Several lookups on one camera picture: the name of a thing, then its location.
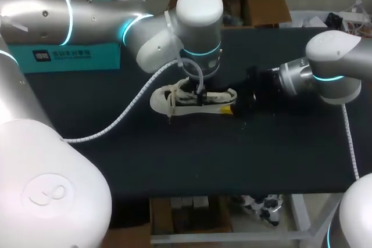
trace white cable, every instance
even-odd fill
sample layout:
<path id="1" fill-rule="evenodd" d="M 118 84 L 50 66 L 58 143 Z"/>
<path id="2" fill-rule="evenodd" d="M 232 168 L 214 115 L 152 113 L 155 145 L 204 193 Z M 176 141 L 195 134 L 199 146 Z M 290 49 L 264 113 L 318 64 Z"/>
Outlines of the white cable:
<path id="1" fill-rule="evenodd" d="M 345 104 L 342 104 L 342 114 L 344 115 L 345 130 L 346 130 L 346 135 L 348 136 L 348 141 L 349 141 L 351 163 L 353 164 L 355 178 L 356 178 L 356 180 L 358 180 L 359 179 L 358 167 L 356 165 L 353 139 L 351 137 L 351 130 L 350 130 L 350 126 L 349 126 L 348 112 L 346 111 Z"/>
<path id="2" fill-rule="evenodd" d="M 204 86 L 204 79 L 203 79 L 203 70 L 200 68 L 200 66 L 193 60 L 189 59 L 189 58 L 182 58 L 182 61 L 183 63 L 189 63 L 191 65 L 193 65 L 197 72 L 198 72 L 198 76 L 199 76 L 199 86 L 198 86 L 198 89 L 196 90 L 197 94 L 200 94 L 202 91 L 203 91 L 203 86 Z"/>
<path id="3" fill-rule="evenodd" d="M 121 115 L 118 116 L 117 119 L 115 119 L 114 122 L 112 122 L 109 126 L 107 126 L 105 129 L 103 129 L 101 132 L 98 132 L 91 136 L 85 136 L 83 138 L 79 139 L 65 139 L 65 142 L 67 143 L 80 143 L 80 142 L 87 142 L 91 141 L 92 139 L 97 139 L 102 135 L 105 135 L 107 132 L 109 132 L 112 128 L 118 125 L 119 122 L 124 118 L 124 116 L 127 115 L 127 113 L 132 109 L 132 107 L 137 103 L 139 98 L 145 93 L 145 91 L 149 88 L 149 86 L 155 81 L 155 79 L 160 76 L 162 72 L 164 72 L 167 68 L 169 68 L 172 65 L 177 64 L 177 60 L 173 60 L 167 64 L 165 64 L 163 67 L 161 67 L 152 77 L 146 82 L 146 84 L 141 88 L 139 93 L 134 97 L 132 102 L 126 107 L 126 109 L 121 113 Z"/>
<path id="4" fill-rule="evenodd" d="M 193 60 L 191 59 L 188 59 L 188 58 L 182 58 L 182 61 L 183 62 L 186 62 L 186 63 L 190 63 L 192 64 L 196 70 L 198 71 L 198 74 L 199 74 L 199 77 L 200 77 L 200 83 L 201 85 L 199 84 L 199 88 L 197 89 L 197 92 L 198 90 L 200 89 L 200 87 L 203 87 L 203 72 L 202 72 L 202 69 L 200 68 L 200 66 L 194 62 Z M 121 115 L 118 116 L 117 119 L 115 119 L 114 122 L 112 122 L 109 126 L 107 126 L 105 129 L 103 129 L 102 131 L 94 134 L 94 135 L 91 135 L 91 136 L 85 136 L 83 138 L 79 138 L 79 139 L 64 139 L 65 142 L 67 143 L 81 143 L 81 142 L 87 142 L 87 141 L 91 141 L 92 139 L 97 139 L 99 138 L 100 136 L 102 135 L 105 135 L 107 132 L 109 132 L 112 128 L 114 128 L 115 126 L 118 125 L 119 122 L 121 122 L 121 120 L 124 118 L 124 116 L 127 115 L 127 113 L 132 109 L 132 107 L 137 103 L 137 101 L 140 99 L 140 97 L 145 93 L 145 91 L 150 87 L 150 85 L 153 83 L 153 81 L 155 81 L 155 79 L 160 76 L 160 74 L 162 74 L 166 69 L 168 69 L 170 66 L 172 65 L 175 65 L 178 63 L 178 59 L 175 59 L 167 64 L 165 64 L 163 67 L 161 67 L 158 71 L 156 71 L 156 73 L 154 75 L 152 75 L 152 77 L 146 82 L 146 84 L 141 88 L 141 90 L 139 91 L 139 93 L 137 93 L 137 95 L 134 97 L 134 99 L 132 100 L 132 102 L 130 102 L 130 104 L 126 107 L 126 109 L 121 113 Z"/>

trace shoe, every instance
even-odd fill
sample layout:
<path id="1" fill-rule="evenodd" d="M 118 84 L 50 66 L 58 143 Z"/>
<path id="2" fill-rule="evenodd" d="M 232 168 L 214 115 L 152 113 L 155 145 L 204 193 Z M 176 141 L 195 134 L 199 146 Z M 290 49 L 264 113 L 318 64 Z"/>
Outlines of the shoe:
<path id="1" fill-rule="evenodd" d="M 237 92 L 229 88 L 225 92 L 207 92 L 203 95 L 203 105 L 198 106 L 197 95 L 182 90 L 188 78 L 173 85 L 166 85 L 153 92 L 150 98 L 151 108 L 161 114 L 183 116 L 191 113 L 222 113 L 221 109 L 234 103 Z"/>

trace cardboard box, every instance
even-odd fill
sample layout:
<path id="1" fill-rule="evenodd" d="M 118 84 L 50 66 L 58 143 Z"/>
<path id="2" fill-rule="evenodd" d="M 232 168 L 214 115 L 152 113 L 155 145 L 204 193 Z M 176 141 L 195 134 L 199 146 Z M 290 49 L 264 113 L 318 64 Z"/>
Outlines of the cardboard box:
<path id="1" fill-rule="evenodd" d="M 113 200 L 110 229 L 100 248 L 150 248 L 151 204 L 149 200 Z"/>
<path id="2" fill-rule="evenodd" d="M 170 199 L 151 199 L 154 234 L 231 232 L 230 213 L 222 196 L 209 196 L 209 207 L 172 209 Z"/>
<path id="3" fill-rule="evenodd" d="M 123 229 L 110 229 L 101 244 L 101 248 L 126 247 L 150 248 L 151 224 Z"/>
<path id="4" fill-rule="evenodd" d="M 239 16 L 243 20 L 243 28 L 278 27 L 279 23 L 291 22 L 285 0 L 223 0 L 223 2 L 224 12 Z M 176 4 L 177 0 L 170 0 L 168 9 L 175 8 Z"/>

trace black table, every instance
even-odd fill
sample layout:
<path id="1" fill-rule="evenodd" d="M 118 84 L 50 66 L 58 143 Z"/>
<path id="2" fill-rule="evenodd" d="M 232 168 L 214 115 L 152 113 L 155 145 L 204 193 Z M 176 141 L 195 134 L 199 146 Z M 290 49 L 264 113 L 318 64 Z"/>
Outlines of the black table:
<path id="1" fill-rule="evenodd" d="M 324 30 L 224 30 L 221 71 L 234 81 L 243 79 L 250 65 L 268 69 L 302 57 L 308 40 Z M 176 66 L 168 69 L 118 127 L 74 145 L 100 169 L 114 197 L 335 193 L 355 181 L 340 106 L 313 98 L 300 111 L 289 108 L 248 120 L 199 114 L 169 123 L 152 111 L 149 97 L 182 77 Z M 120 70 L 27 75 L 65 138 L 105 128 L 148 78 L 125 50 Z M 370 105 L 366 87 L 347 105 L 361 176 L 372 172 Z"/>

